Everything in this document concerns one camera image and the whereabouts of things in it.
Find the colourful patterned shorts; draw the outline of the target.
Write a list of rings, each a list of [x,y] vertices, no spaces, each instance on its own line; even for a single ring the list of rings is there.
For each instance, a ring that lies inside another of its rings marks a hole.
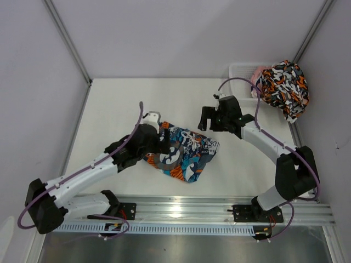
[[[169,153],[148,153],[144,161],[167,176],[187,183],[197,181],[206,164],[219,150],[219,142],[168,122],[158,125],[160,140],[165,138],[166,129],[170,132]]]

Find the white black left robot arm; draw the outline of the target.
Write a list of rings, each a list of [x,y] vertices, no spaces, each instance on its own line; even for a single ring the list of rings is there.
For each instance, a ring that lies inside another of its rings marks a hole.
[[[131,134],[111,143],[101,155],[78,171],[42,182],[30,182],[25,209],[40,234],[48,234],[64,221],[80,217],[113,219],[120,202],[110,190],[77,197],[94,183],[120,173],[141,161],[147,154],[168,154],[170,132],[149,123],[137,125]]]

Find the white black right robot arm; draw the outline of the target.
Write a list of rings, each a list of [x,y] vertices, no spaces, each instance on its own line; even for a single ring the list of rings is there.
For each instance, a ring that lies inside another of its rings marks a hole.
[[[297,147],[270,135],[258,123],[257,115],[243,114],[236,97],[215,95],[216,106],[204,106],[198,129],[229,132],[265,154],[276,166],[274,186],[252,199],[251,216],[263,221],[270,211],[302,194],[320,190],[320,180],[312,150]]]

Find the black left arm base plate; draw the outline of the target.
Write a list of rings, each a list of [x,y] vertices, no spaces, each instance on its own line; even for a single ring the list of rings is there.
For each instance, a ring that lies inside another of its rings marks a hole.
[[[113,205],[106,214],[109,216],[123,218],[125,220],[135,220],[135,215],[137,212],[136,203],[119,203]]]

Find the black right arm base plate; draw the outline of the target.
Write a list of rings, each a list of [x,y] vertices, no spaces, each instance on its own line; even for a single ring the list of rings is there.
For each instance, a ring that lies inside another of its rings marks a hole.
[[[284,217],[279,207],[274,207],[268,211],[262,210],[259,206],[248,204],[234,204],[232,210],[235,222],[277,222],[283,223]]]

